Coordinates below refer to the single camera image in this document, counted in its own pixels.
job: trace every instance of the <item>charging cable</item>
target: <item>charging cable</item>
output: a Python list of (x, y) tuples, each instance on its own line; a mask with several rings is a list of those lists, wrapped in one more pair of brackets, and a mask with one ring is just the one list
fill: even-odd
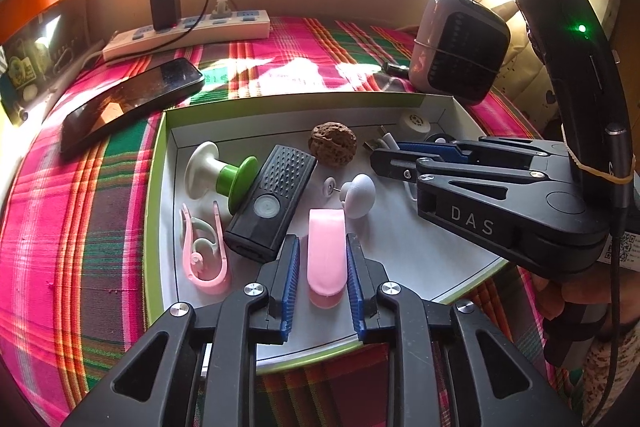
[(626, 128), (619, 124), (611, 123), (605, 130), (605, 137), (610, 156), (609, 177), (613, 183), (611, 194), (612, 219), (610, 226), (611, 352), (607, 383), (602, 391), (600, 401), (593, 410), (590, 418), (584, 424), (585, 427), (591, 427), (591, 425), (593, 425), (603, 407), (606, 405), (616, 380), (616, 371), (618, 370), (618, 350), (620, 348), (620, 243), (625, 233), (626, 213), (633, 200), (632, 180), (636, 161), (631, 153), (631, 145)]
[[(384, 126), (381, 125), (378, 131), (382, 136), (381, 138), (378, 138), (378, 143), (380, 143), (380, 145), (382, 145), (383, 148), (391, 149), (392, 151), (400, 150), (400, 147), (398, 146), (398, 142), (396, 142), (396, 139), (393, 137), (393, 135), (390, 132), (386, 131)], [(406, 192), (406, 195), (409, 196), (409, 199), (412, 201), (418, 201), (417, 186), (415, 184), (410, 184), (409, 182), (402, 182), (402, 183), (404, 184), (404, 191)]]
[(113, 62), (114, 60), (122, 60), (123, 58), (133, 58), (133, 57), (139, 57), (140, 55), (148, 55), (149, 53), (153, 53), (153, 52), (156, 52), (158, 50), (161, 50), (162, 48), (164, 48), (166, 46), (169, 46), (170, 44), (175, 44), (180, 39), (185, 38), (189, 33), (191, 33), (196, 28), (196, 26), (198, 26), (198, 24), (200, 24), (201, 20), (204, 19), (204, 16), (207, 13), (207, 7), (208, 6), (209, 6), (209, 0), (206, 0), (204, 2), (204, 6), (202, 7), (202, 12), (200, 13), (200, 16), (196, 20), (195, 24), (193, 26), (191, 26), (190, 28), (188, 28), (187, 31), (185, 31), (184, 33), (181, 33), (180, 35), (178, 35), (176, 38), (171, 39), (170, 41), (165, 42), (164, 44), (160, 44), (159, 46), (155, 46), (153, 48), (149, 48), (148, 50), (145, 50), (145, 51), (142, 51), (142, 52), (129, 53), (129, 54), (126, 54), (126, 55), (120, 55), (119, 57), (114, 57), (111, 60), (105, 60), (103, 62), (103, 64), (109, 64), (110, 62)]

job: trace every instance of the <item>person's hand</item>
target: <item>person's hand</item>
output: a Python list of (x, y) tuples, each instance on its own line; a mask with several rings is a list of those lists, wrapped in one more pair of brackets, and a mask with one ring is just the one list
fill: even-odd
[[(596, 263), (579, 277), (565, 283), (550, 282), (531, 274), (536, 289), (536, 307), (546, 319), (558, 317), (565, 302), (575, 304), (603, 304), (611, 302), (609, 266)], [(620, 323), (632, 324), (640, 318), (640, 272), (620, 270)], [(611, 328), (607, 317), (602, 332)]]

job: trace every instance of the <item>circular button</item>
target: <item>circular button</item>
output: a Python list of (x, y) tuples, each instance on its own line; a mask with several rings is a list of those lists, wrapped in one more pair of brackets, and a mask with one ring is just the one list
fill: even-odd
[(563, 214), (581, 214), (587, 209), (582, 198), (567, 192), (552, 192), (546, 202)]
[(254, 212), (257, 216), (269, 219), (275, 217), (280, 211), (280, 202), (275, 196), (263, 194), (254, 202)]

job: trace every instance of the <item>plug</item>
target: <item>plug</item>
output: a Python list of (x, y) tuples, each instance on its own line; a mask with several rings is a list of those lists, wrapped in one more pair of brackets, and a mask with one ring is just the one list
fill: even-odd
[(174, 28), (182, 18), (180, 0), (149, 0), (151, 20), (156, 31)]

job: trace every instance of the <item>walnut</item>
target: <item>walnut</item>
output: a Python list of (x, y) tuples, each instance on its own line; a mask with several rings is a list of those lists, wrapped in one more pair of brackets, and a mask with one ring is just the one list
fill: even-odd
[(357, 147), (353, 131), (337, 122), (316, 125), (309, 138), (311, 154), (327, 167), (344, 167), (353, 160)]

